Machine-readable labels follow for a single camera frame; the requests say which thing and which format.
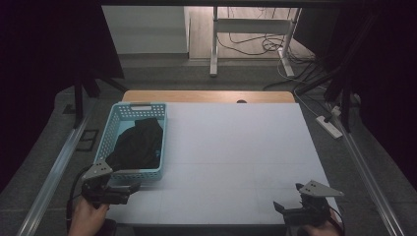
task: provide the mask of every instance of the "wall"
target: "wall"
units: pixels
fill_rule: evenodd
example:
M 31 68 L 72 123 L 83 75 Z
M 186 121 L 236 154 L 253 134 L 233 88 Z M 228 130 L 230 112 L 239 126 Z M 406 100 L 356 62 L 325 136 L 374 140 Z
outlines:
M 103 6 L 118 54 L 187 53 L 184 7 Z

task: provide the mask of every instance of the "basket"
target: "basket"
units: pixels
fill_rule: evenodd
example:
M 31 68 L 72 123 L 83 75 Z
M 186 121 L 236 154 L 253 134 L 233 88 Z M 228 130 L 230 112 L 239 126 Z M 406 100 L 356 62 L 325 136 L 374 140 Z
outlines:
M 162 148 L 159 167 L 156 169 L 119 170 L 112 174 L 113 179 L 160 180 L 164 159 L 164 144 L 166 131 L 166 110 L 163 103 L 130 103 L 119 102 L 111 107 L 110 115 L 104 128 L 104 133 L 98 146 L 94 162 L 105 159 L 117 142 L 117 138 L 125 130 L 135 126 L 136 120 L 156 118 L 163 130 Z

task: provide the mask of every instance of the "white tabletop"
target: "white tabletop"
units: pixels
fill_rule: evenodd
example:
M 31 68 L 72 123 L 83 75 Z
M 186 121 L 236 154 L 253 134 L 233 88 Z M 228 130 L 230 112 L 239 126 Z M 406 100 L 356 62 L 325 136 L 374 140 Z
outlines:
M 163 177 L 108 218 L 130 225 L 282 224 L 295 183 L 328 180 L 296 103 L 167 103 Z M 328 199 L 336 208 L 334 199 Z

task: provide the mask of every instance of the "aluminum rail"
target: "aluminum rail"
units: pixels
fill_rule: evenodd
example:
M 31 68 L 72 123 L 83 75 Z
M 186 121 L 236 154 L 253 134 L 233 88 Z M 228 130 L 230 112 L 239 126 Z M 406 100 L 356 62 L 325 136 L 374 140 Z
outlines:
M 356 168 L 358 169 L 359 174 L 361 175 L 361 178 L 366 188 L 368 189 L 369 195 L 374 201 L 377 210 L 380 213 L 381 218 L 387 227 L 389 235 L 405 236 L 404 231 L 402 230 L 401 225 L 399 224 L 398 218 L 392 210 L 387 200 L 387 197 L 381 190 L 377 180 L 372 174 L 371 169 L 369 168 L 362 152 L 356 145 L 355 140 L 348 132 L 346 132 L 346 130 L 343 128 L 341 122 L 338 119 L 334 119 L 334 122 L 337 128 L 341 131 L 341 133 L 344 136 L 343 140 L 347 146 L 347 149 L 349 150 L 352 160 L 355 163 Z
M 31 205 L 30 211 L 28 212 L 27 217 L 24 220 L 17 235 L 33 235 L 37 229 L 37 226 L 39 226 L 39 223 L 46 212 L 46 209 L 50 200 L 52 199 L 53 194 L 55 193 L 59 181 L 61 180 L 65 168 L 70 161 L 71 155 L 73 154 L 77 143 L 83 134 L 84 128 L 89 121 L 95 103 L 95 98 L 91 98 L 88 102 L 86 102 L 87 106 L 83 120 L 81 121 L 78 128 L 73 129 L 68 136 L 67 141 L 59 152 L 55 163 L 53 164 L 48 176 L 46 177 L 42 188 L 37 194 L 36 199 Z

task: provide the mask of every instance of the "hand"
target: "hand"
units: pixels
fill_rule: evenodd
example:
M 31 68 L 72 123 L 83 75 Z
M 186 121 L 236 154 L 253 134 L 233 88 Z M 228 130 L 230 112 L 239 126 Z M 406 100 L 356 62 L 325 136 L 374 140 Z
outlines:
M 334 211 L 330 211 L 331 218 L 334 219 L 334 221 L 337 222 L 337 218 L 334 214 Z M 309 236 L 339 236 L 336 228 L 328 221 L 326 221 L 325 224 L 314 227 L 312 225 L 304 225 L 303 229 L 309 233 Z
M 104 223 L 108 205 L 98 209 L 81 197 L 74 211 L 69 236 L 93 236 Z

